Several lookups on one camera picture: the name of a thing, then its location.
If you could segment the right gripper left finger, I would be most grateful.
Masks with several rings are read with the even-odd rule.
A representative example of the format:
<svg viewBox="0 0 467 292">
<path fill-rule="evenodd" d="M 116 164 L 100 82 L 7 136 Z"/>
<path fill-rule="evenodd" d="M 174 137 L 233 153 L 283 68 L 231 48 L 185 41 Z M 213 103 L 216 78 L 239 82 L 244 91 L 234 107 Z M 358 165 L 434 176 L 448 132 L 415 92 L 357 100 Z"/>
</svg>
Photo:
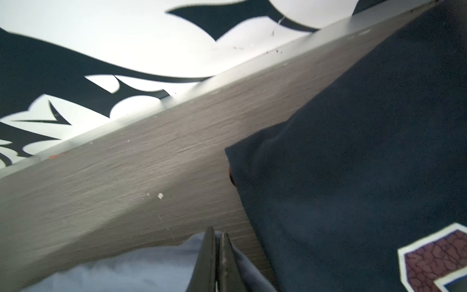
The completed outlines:
<svg viewBox="0 0 467 292">
<path fill-rule="evenodd" d="M 216 291 L 217 248 L 215 231 L 206 229 L 187 292 Z"/>
</svg>

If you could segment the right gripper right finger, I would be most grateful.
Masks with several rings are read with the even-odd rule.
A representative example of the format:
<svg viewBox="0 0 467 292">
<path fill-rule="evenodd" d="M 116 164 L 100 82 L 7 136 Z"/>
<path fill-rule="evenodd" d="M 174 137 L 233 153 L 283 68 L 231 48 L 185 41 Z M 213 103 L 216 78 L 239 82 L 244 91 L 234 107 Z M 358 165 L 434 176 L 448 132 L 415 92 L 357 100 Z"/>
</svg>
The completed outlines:
<svg viewBox="0 0 467 292">
<path fill-rule="evenodd" d="M 218 290 L 219 292 L 248 291 L 239 272 L 230 237 L 226 233 L 221 235 L 219 242 Z"/>
</svg>

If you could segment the grey blue printed tank top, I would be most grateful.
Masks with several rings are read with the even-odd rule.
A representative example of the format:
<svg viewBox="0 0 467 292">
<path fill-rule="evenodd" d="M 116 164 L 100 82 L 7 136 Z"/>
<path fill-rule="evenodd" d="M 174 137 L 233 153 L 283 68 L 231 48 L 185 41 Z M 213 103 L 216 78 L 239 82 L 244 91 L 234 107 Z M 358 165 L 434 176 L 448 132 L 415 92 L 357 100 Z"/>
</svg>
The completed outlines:
<svg viewBox="0 0 467 292">
<path fill-rule="evenodd" d="M 215 231 L 217 258 L 225 232 Z M 203 233 L 176 246 L 137 249 L 112 258 L 80 264 L 25 288 L 27 292 L 186 292 L 198 258 Z M 275 287 L 233 244 L 237 266 L 248 292 Z M 218 292 L 216 264 L 216 292 Z"/>
</svg>

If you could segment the navy tank top red trim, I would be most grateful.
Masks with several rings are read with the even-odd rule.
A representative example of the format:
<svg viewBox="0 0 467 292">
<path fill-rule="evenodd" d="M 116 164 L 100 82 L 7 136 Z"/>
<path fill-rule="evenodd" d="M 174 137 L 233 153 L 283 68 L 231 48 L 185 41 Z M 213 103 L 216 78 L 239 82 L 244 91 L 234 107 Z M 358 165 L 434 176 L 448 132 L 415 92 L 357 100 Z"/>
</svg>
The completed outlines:
<svg viewBox="0 0 467 292">
<path fill-rule="evenodd" d="M 467 289 L 467 4 L 442 1 L 226 149 L 284 292 Z"/>
</svg>

